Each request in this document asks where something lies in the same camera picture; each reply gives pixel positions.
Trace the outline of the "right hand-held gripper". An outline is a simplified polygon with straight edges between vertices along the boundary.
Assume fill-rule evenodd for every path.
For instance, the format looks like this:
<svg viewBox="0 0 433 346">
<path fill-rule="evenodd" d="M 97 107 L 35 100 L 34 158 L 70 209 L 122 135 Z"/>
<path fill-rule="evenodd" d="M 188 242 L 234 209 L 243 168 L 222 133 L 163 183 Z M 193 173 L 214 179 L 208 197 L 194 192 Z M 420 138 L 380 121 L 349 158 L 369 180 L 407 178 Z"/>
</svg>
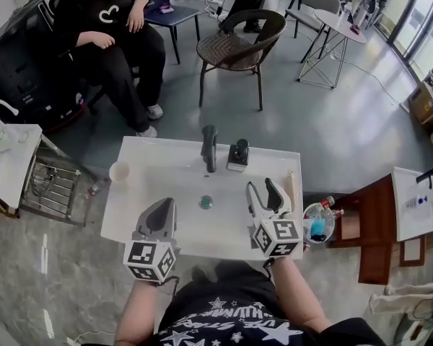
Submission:
<svg viewBox="0 0 433 346">
<path fill-rule="evenodd" d="M 302 258 L 303 225 L 294 218 L 290 197 L 271 178 L 265 178 L 265 186 L 268 191 L 267 207 L 262 204 L 252 182 L 245 188 L 249 213 L 255 227 L 253 241 L 266 258 Z"/>
</svg>

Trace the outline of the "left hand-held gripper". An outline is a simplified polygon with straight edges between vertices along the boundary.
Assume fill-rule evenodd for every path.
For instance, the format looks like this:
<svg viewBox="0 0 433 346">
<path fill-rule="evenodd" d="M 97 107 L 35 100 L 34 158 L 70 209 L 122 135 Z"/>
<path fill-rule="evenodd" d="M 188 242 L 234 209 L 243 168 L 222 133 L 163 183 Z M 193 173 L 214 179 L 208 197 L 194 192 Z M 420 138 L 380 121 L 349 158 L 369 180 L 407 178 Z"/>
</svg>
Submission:
<svg viewBox="0 0 433 346">
<path fill-rule="evenodd" d="M 123 264 L 137 280 L 163 283 L 176 263 L 176 203 L 164 198 L 141 215 L 126 243 Z"/>
</svg>

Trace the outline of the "black soap dispenser bottle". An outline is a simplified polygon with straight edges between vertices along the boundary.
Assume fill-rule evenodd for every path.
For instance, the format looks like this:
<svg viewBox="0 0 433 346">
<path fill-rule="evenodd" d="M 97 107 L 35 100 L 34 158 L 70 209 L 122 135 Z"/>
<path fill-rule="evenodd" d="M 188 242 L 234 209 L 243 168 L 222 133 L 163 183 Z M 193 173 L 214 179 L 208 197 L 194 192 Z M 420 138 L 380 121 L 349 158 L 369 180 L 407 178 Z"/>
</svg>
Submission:
<svg viewBox="0 0 433 346">
<path fill-rule="evenodd" d="M 250 156 L 249 143 L 246 139 L 239 139 L 236 144 L 231 144 L 227 158 L 227 169 L 244 172 L 248 166 Z"/>
</svg>

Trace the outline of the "white cup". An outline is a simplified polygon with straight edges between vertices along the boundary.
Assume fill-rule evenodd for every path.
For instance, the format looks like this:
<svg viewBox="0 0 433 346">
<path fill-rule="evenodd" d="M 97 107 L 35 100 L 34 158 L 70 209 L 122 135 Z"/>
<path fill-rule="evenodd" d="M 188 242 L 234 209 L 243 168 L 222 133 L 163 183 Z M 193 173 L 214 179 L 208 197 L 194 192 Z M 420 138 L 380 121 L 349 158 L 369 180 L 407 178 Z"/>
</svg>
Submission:
<svg viewBox="0 0 433 346">
<path fill-rule="evenodd" d="M 130 167 L 124 161 L 116 161 L 109 169 L 109 178 L 111 182 L 122 183 L 125 182 L 129 176 Z"/>
</svg>

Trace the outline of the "person's left forearm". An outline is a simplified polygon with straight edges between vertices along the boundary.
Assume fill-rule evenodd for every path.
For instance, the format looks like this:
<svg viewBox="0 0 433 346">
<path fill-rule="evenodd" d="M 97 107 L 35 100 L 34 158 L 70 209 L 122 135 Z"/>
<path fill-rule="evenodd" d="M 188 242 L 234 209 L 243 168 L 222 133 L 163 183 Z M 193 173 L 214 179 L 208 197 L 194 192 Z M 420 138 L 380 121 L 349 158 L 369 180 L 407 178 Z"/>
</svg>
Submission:
<svg viewBox="0 0 433 346">
<path fill-rule="evenodd" d="M 113 346 L 139 346 L 154 334 L 157 287 L 136 281 L 124 307 Z"/>
</svg>

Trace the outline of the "person's right forearm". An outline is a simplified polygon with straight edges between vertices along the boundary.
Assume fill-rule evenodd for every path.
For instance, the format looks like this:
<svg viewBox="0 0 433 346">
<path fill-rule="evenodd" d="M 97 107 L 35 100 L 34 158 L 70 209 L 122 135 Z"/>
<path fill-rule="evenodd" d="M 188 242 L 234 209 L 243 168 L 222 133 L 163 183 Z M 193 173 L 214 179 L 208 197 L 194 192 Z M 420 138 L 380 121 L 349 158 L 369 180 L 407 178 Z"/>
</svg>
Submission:
<svg viewBox="0 0 433 346">
<path fill-rule="evenodd" d="M 275 259 L 271 264 L 279 303 L 288 320 L 321 333 L 332 323 L 291 257 Z"/>
</svg>

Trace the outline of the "small white sink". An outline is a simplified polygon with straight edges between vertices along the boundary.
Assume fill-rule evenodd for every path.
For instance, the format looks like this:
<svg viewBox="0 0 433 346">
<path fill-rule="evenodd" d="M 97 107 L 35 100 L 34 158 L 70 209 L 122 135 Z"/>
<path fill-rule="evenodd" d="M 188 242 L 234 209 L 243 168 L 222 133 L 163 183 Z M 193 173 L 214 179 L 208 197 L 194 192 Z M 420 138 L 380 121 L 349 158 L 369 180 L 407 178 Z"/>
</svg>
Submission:
<svg viewBox="0 0 433 346">
<path fill-rule="evenodd" d="M 6 135 L 0 141 L 0 151 L 9 151 L 0 155 L 0 199 L 11 208 L 18 208 L 27 171 L 40 143 L 42 129 L 39 125 L 4 124 L 0 121 L 1 130 Z M 26 143 L 18 143 L 19 133 L 24 130 L 32 133 Z"/>
</svg>

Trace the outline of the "translucent white waste bin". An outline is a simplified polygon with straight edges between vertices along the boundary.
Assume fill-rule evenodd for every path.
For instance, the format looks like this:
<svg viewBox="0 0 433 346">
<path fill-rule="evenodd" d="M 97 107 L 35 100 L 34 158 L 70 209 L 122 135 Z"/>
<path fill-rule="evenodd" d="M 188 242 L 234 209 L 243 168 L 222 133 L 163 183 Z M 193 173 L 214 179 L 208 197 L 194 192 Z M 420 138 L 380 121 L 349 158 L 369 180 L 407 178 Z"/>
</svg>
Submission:
<svg viewBox="0 0 433 346">
<path fill-rule="evenodd" d="M 309 244 L 324 244 L 335 229 L 335 218 L 330 208 L 313 203 L 303 213 L 303 238 Z"/>
</svg>

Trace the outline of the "person's black trousers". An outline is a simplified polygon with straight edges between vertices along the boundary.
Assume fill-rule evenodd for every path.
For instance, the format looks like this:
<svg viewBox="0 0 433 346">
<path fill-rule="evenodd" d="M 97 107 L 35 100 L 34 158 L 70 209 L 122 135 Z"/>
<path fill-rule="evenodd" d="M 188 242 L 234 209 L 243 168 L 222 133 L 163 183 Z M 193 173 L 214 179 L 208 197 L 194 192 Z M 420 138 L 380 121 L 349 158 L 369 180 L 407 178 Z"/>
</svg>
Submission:
<svg viewBox="0 0 433 346">
<path fill-rule="evenodd" d="M 243 261 L 221 261 L 216 265 L 214 272 L 218 282 L 231 284 L 237 288 L 275 290 L 274 284 L 266 274 Z"/>
</svg>

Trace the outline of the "clear bottle with blue cap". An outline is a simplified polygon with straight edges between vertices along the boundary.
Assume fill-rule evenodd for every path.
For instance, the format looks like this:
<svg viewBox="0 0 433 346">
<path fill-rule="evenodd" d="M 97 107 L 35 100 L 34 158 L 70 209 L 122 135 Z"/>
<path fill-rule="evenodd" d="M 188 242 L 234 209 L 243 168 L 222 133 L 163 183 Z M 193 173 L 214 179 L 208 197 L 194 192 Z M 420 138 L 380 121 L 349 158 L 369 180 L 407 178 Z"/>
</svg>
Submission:
<svg viewBox="0 0 433 346">
<path fill-rule="evenodd" d="M 419 207 L 420 205 L 425 205 L 428 202 L 428 196 L 427 195 L 417 195 L 410 199 L 408 199 L 405 204 L 405 209 L 414 209 Z"/>
</svg>

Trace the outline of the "brown rattan chair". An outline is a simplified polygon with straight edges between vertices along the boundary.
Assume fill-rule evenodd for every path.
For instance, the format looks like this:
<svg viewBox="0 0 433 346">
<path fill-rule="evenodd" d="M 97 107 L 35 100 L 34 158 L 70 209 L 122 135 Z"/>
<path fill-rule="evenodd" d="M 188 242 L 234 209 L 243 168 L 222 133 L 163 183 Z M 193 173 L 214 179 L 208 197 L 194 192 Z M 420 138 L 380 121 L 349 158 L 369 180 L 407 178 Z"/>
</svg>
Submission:
<svg viewBox="0 0 433 346">
<path fill-rule="evenodd" d="M 254 42 L 235 33 L 239 24 L 251 19 L 263 20 L 264 25 Z M 213 70 L 249 71 L 258 79 L 259 110 L 263 110 L 261 64 L 286 29 L 287 21 L 280 13 L 267 9 L 238 12 L 222 23 L 219 31 L 198 42 L 196 52 L 202 60 L 199 79 L 199 102 L 203 105 L 205 75 Z"/>
</svg>

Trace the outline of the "cardboard box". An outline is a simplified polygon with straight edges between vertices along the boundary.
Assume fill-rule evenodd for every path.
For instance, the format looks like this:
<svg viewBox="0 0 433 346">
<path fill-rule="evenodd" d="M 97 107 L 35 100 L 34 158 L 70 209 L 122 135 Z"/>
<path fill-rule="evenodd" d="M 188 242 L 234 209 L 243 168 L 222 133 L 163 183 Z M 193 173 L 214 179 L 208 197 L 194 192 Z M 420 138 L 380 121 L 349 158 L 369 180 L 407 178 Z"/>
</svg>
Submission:
<svg viewBox="0 0 433 346">
<path fill-rule="evenodd" d="M 408 98 L 409 109 L 424 127 L 433 127 L 433 74 L 426 77 Z"/>
</svg>

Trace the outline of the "round white table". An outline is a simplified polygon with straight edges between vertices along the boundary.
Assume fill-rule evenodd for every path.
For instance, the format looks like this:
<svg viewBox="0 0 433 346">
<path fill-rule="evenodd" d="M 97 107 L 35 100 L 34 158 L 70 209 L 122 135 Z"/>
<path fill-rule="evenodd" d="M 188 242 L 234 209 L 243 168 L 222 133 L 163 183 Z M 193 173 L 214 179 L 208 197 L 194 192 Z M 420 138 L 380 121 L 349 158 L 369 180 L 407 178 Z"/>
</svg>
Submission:
<svg viewBox="0 0 433 346">
<path fill-rule="evenodd" d="M 296 81 L 335 89 L 344 66 L 349 41 L 364 45 L 367 43 L 367 38 L 360 29 L 354 28 L 347 19 L 342 19 L 336 14 L 332 14 L 323 9 L 316 9 L 313 14 L 321 23 L 320 30 L 301 60 L 302 67 L 297 75 Z M 333 32 L 334 35 L 327 38 L 325 42 L 315 50 L 320 36 L 325 30 L 330 34 Z M 342 51 L 338 58 L 336 79 L 332 81 L 320 70 L 319 64 L 322 60 L 326 59 L 327 56 L 333 54 L 338 46 L 341 46 Z M 316 70 L 325 79 L 325 82 L 306 79 L 306 75 L 312 70 Z"/>
</svg>

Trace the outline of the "white gooseneck faucet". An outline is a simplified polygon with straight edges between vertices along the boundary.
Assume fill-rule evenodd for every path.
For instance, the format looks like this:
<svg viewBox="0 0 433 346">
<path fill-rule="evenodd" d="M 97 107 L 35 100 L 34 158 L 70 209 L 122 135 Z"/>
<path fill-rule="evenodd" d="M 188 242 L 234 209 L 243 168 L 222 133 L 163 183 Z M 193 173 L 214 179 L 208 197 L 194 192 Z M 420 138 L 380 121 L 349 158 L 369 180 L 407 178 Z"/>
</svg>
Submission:
<svg viewBox="0 0 433 346">
<path fill-rule="evenodd" d="M 8 109 L 8 111 L 10 111 L 13 114 L 13 116 L 15 117 L 18 116 L 19 110 L 16 109 L 15 107 L 12 107 L 9 103 L 0 99 L 0 105 Z M 0 115 L 0 121 L 2 123 L 10 123 L 12 121 L 12 118 L 10 115 Z"/>
</svg>

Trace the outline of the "black office chair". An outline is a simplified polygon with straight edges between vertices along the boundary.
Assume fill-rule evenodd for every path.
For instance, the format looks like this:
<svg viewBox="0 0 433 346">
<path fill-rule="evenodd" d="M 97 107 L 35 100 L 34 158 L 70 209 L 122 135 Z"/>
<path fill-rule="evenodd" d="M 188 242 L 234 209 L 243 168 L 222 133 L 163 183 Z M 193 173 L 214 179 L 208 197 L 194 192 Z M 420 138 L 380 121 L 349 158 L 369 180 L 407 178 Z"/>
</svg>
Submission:
<svg viewBox="0 0 433 346">
<path fill-rule="evenodd" d="M 51 31 L 54 31 L 54 21 L 56 17 L 56 8 L 59 4 L 60 0 L 44 0 L 43 3 L 40 4 L 39 9 L 41 10 L 45 21 L 50 27 Z M 77 69 L 77 74 L 80 77 L 80 84 L 83 87 L 81 90 L 82 95 L 84 96 L 84 106 L 89 110 L 91 115 L 96 115 L 98 113 L 96 104 L 106 95 L 105 89 L 102 86 L 101 82 L 95 78 L 90 73 L 84 73 Z M 91 97 L 88 97 L 89 92 L 95 87 L 99 87 L 100 90 Z"/>
</svg>

